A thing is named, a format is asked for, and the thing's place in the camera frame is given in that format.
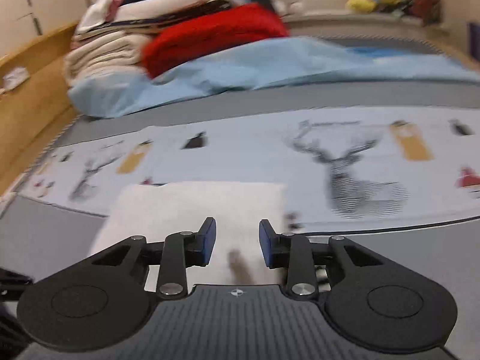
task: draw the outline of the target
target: deer print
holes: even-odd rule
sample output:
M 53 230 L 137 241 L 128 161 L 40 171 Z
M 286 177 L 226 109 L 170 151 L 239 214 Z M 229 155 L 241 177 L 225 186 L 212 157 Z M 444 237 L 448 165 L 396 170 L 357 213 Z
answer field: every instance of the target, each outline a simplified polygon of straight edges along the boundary
M 109 148 L 114 148 L 117 145 L 120 145 L 123 143 L 123 140 L 120 142 L 117 142 L 113 145 L 109 146 L 104 146 L 100 149 L 100 151 L 109 149 Z M 90 158 L 85 162 L 85 169 L 83 170 L 83 177 L 77 184 L 77 186 L 74 188 L 74 190 L 71 192 L 69 198 L 72 201 L 84 201 L 92 198 L 95 195 L 95 188 L 97 188 L 94 185 L 90 185 L 88 181 L 96 175 L 100 170 L 102 170 L 104 167 L 114 163 L 117 161 L 119 158 L 123 156 L 122 152 L 116 151 L 113 153 L 107 153 L 105 158 L 102 158 L 99 163 L 95 163 L 94 158 Z
M 312 154 L 315 161 L 328 166 L 328 194 L 333 211 L 352 219 L 364 216 L 388 216 L 401 211 L 408 197 L 401 184 L 357 180 L 352 174 L 352 165 L 362 159 L 359 153 L 375 147 L 379 139 L 365 139 L 348 149 L 343 156 L 333 158 L 326 150 L 320 148 L 318 140 L 309 144 L 303 142 L 304 137 L 312 129 L 308 121 L 301 123 L 300 132 L 293 139 L 293 148 L 299 152 Z

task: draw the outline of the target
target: deer head pattern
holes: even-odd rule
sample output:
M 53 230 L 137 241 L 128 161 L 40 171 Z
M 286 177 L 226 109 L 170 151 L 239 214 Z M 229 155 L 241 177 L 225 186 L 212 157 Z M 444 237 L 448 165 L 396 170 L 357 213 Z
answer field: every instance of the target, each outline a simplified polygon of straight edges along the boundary
M 358 180 L 352 171 L 352 165 L 361 161 L 361 152 L 375 147 L 380 141 L 364 139 L 349 148 L 342 156 L 334 158 L 320 147 L 316 139 L 305 143 L 305 136 L 313 130 L 309 121 L 299 125 L 299 133 L 291 145 L 297 152 L 311 154 L 316 162 L 328 168 L 327 195 L 332 210 L 345 218 L 359 219 L 365 216 L 381 218 L 395 215 L 402 210 L 408 193 L 398 182 L 377 183 Z

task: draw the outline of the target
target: red blanket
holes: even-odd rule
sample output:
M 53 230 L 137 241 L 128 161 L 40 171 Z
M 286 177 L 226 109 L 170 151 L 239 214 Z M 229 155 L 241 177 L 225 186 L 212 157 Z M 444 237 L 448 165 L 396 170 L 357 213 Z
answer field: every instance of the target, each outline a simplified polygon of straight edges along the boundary
M 288 35 L 275 13 L 257 3 L 246 4 L 168 27 L 145 47 L 142 61 L 154 78 L 201 56 Z

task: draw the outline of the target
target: wooden headboard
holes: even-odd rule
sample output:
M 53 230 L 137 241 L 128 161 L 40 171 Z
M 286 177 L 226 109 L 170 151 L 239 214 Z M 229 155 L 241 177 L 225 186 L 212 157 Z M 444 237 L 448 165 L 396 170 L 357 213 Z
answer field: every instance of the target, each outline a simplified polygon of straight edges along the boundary
M 0 59 L 0 79 L 16 67 L 30 74 L 26 82 L 0 95 L 0 196 L 76 117 L 62 74 L 75 26 L 40 36 Z

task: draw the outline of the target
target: wooden bed frame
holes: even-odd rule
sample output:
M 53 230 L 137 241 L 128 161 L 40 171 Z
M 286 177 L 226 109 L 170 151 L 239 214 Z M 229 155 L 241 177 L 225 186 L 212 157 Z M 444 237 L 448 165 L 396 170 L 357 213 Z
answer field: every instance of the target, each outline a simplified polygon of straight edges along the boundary
M 385 31 L 385 23 L 373 24 L 360 18 L 332 20 L 320 17 L 286 19 L 292 35 L 320 33 L 378 34 Z M 0 197 L 54 139 L 77 116 L 67 97 L 68 86 L 63 79 L 63 56 L 70 50 L 70 41 L 76 23 L 43 35 L 18 52 L 0 60 L 0 78 L 15 67 L 24 67 L 30 78 L 13 91 L 0 95 Z M 390 24 L 396 30 L 429 41 L 471 69 L 480 71 L 480 64 L 448 44 L 441 31 L 426 28 L 404 28 L 400 23 Z
M 76 23 L 61 27 L 0 60 L 0 78 L 24 67 L 30 78 L 0 95 L 0 196 L 75 117 L 63 78 L 63 56 Z

